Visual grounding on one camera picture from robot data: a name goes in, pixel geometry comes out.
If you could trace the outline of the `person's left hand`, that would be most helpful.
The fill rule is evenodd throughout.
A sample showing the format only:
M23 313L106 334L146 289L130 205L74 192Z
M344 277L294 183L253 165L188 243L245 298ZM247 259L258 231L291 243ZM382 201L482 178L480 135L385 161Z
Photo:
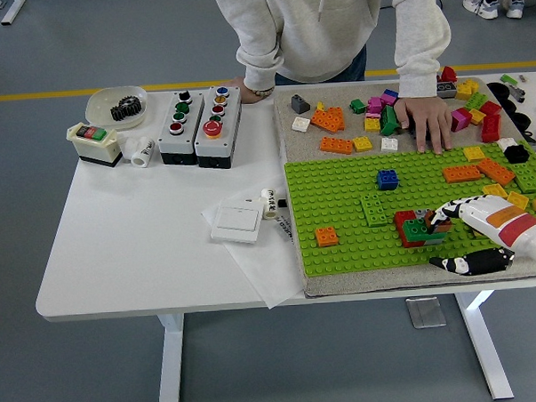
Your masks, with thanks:
M452 148L452 115L440 97L400 98L394 111L404 129L410 126L411 121L414 122L417 151L424 153L426 150L427 134L437 155Z

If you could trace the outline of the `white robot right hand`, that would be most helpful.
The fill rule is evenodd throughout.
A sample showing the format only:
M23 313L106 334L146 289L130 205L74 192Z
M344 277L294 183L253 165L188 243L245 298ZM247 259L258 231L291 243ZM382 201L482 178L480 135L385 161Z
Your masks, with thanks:
M455 199L425 218L429 233L450 219L459 218L496 245L536 262L536 217L502 197L482 195Z

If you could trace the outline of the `person's right hand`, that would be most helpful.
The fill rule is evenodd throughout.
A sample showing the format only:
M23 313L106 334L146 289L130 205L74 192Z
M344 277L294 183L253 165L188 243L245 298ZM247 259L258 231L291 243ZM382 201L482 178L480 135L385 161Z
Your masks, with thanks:
M240 99L244 104L254 104L258 101L264 100L270 95L270 92L264 92L263 94L253 92L245 86L244 79L241 76L236 76L227 82L221 83L220 85L225 87L237 87L240 90Z

